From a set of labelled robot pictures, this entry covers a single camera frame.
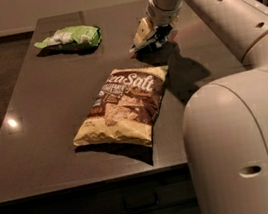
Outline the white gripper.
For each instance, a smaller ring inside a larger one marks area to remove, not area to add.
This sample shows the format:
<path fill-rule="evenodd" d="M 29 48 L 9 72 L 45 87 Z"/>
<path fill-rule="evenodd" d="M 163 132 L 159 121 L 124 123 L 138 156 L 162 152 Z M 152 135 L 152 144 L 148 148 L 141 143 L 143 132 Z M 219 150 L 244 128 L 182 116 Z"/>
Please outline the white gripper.
<path fill-rule="evenodd" d="M 157 38 L 164 38 L 175 34 L 178 15 L 182 7 L 182 0 L 148 0 L 147 17 L 143 17 L 138 24 L 133 44 L 136 47 L 145 45 L 156 33 Z"/>

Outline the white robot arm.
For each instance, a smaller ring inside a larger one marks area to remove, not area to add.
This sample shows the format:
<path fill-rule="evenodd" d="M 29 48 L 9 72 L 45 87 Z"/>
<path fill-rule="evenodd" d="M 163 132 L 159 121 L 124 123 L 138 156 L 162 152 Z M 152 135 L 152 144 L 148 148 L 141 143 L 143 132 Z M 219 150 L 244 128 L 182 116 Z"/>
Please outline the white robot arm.
<path fill-rule="evenodd" d="M 200 88 L 183 138 L 201 214 L 268 214 L 268 7 L 255 0 L 149 0 L 153 25 L 186 2 L 245 67 Z"/>

